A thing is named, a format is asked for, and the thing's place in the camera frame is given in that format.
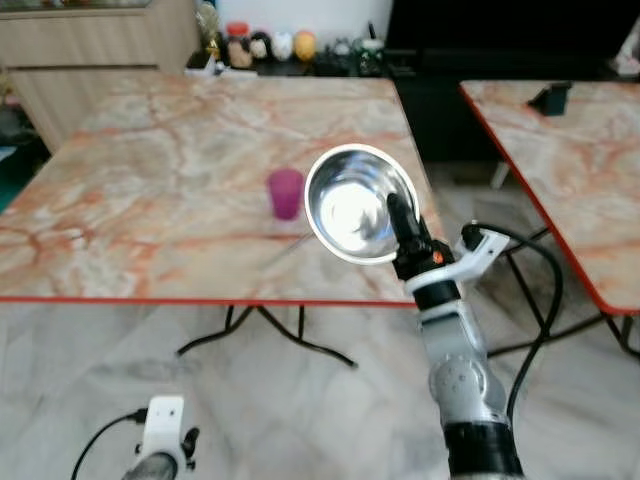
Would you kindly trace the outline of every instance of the red cap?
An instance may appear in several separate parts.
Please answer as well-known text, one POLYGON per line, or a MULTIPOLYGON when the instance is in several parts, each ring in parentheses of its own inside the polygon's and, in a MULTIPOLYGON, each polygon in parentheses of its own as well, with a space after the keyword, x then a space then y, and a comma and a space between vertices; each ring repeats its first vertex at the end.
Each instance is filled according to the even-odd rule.
POLYGON ((227 33, 236 37, 249 35, 249 24, 246 22, 229 22, 227 23, 227 33))

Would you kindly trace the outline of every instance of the white wall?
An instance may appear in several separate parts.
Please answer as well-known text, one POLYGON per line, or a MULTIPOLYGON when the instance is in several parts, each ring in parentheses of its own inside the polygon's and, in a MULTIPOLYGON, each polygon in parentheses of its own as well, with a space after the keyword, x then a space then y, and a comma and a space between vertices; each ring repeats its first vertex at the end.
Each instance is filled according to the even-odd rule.
POLYGON ((218 0, 222 25, 234 20, 251 30, 295 33, 311 30, 320 45, 340 36, 368 35, 371 20, 379 37, 387 32, 392 0, 218 0))

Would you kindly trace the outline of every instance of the small container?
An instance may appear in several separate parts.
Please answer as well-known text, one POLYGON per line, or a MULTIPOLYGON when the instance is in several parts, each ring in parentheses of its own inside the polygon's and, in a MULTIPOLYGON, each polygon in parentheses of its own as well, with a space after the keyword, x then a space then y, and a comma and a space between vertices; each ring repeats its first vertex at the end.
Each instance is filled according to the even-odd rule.
POLYGON ((276 170, 267 180, 273 214, 281 220, 298 216, 304 187, 304 176, 292 168, 276 170))
POLYGON ((227 23, 227 50, 233 68, 250 68, 253 61, 249 49, 249 25, 245 22, 227 23))

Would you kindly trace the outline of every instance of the table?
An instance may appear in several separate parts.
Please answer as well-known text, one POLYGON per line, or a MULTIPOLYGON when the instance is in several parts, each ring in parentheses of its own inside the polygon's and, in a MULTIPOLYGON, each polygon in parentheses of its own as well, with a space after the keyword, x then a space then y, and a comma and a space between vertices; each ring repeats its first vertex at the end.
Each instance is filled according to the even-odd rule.
POLYGON ((441 237, 390 81, 127 78, 0 216, 0 300, 413 306, 391 265, 281 255, 311 229, 274 219, 267 176, 352 142, 405 168, 441 237))
POLYGON ((640 312, 640 85, 574 83, 564 116, 528 107, 546 82, 462 92, 601 311, 640 312))

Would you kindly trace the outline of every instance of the plastic cup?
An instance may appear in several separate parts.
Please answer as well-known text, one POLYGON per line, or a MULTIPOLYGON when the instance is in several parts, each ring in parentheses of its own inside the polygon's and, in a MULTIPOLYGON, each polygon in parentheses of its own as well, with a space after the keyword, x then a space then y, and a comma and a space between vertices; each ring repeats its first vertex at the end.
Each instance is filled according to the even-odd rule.
POLYGON ((267 180, 273 214, 281 220, 293 220, 300 211, 304 177, 292 168, 276 170, 267 180))

